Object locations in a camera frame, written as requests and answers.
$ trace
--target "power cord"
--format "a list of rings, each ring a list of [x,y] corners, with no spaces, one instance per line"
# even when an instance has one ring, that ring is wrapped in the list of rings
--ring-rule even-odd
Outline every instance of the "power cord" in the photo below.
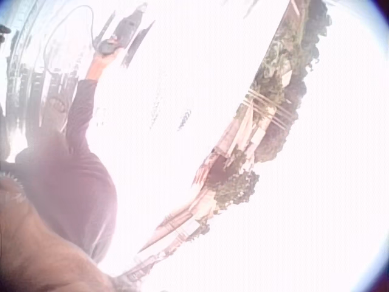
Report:
[[[92,46],[94,48],[94,50],[97,51],[97,48],[95,47],[95,44],[94,44],[94,37],[93,37],[93,24],[94,24],[94,11],[93,11],[93,8],[89,5],[79,5],[77,7],[75,7],[74,9],[72,9],[65,17],[64,19],[61,20],[60,23],[57,24],[57,26],[53,29],[52,33],[50,34],[48,40],[47,40],[47,43],[46,45],[44,46],[44,49],[43,49],[43,64],[44,64],[44,68],[45,70],[50,74],[50,75],[54,75],[54,73],[49,69],[48,65],[47,65],[47,54],[46,54],[46,50],[47,50],[47,47],[50,43],[50,40],[52,39],[54,33],[57,31],[57,29],[71,16],[71,14],[73,14],[74,11],[80,9],[80,8],[87,8],[89,9],[89,11],[91,11],[92,13],[92,21],[91,21],[91,43],[92,43]]]

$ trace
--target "power tool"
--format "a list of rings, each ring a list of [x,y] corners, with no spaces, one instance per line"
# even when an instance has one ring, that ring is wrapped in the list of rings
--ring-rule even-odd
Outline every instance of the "power tool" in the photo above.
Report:
[[[98,45],[98,52],[102,55],[111,55],[120,47],[125,49],[140,26],[146,8],[147,3],[143,3],[131,15],[123,18],[117,25],[111,38],[102,41]]]

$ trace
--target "dark sweater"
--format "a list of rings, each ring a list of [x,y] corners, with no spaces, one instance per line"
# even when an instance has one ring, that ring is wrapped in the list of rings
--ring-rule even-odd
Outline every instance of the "dark sweater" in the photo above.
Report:
[[[114,234],[117,197],[108,171],[90,152],[86,140],[96,86],[92,80],[78,83],[66,136],[45,132],[39,147],[23,150],[14,164],[2,162],[1,170],[20,180],[28,199],[54,232],[98,263]]]

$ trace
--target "sky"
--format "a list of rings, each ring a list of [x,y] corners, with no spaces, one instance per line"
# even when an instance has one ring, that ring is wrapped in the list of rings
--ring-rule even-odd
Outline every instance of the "sky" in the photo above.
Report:
[[[242,22],[250,1],[222,2],[155,2],[146,23],[158,21],[129,70],[113,66],[100,82],[105,126],[92,126],[88,139],[119,193],[107,273],[125,269],[161,218],[189,198],[183,190],[244,97],[281,17],[274,1],[262,0]],[[111,12],[104,7],[95,4],[97,22]],[[276,160],[256,167],[250,203],[217,216],[206,236],[157,264],[145,292],[359,291],[374,273],[388,234],[387,27],[368,25],[361,10],[374,13],[330,8],[299,119]],[[157,99],[159,121],[149,131]],[[193,116],[177,134],[188,108]]]

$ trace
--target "cable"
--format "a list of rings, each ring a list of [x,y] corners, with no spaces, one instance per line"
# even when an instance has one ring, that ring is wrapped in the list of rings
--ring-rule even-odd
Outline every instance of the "cable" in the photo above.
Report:
[[[47,40],[47,43],[46,45],[44,46],[44,49],[43,49],[43,64],[44,64],[44,68],[45,70],[50,74],[50,75],[54,75],[53,72],[51,72],[51,70],[49,69],[48,65],[47,65],[47,61],[46,61],[46,50],[47,50],[47,46],[49,45],[50,43],[50,40],[51,38],[53,37],[54,33],[57,31],[57,29],[71,16],[71,14],[73,14],[74,11],[80,9],[80,8],[88,8],[89,11],[91,11],[92,13],[92,21],[91,21],[91,43],[92,43],[92,46],[94,48],[94,50],[97,50],[97,48],[95,47],[94,45],[94,37],[93,37],[93,24],[94,24],[94,11],[93,11],[93,8],[89,5],[80,5],[80,6],[77,6],[75,8],[73,8],[65,17],[64,19],[61,20],[60,23],[57,24],[57,26],[53,29],[52,33],[50,34],[49,36],[49,39]]]

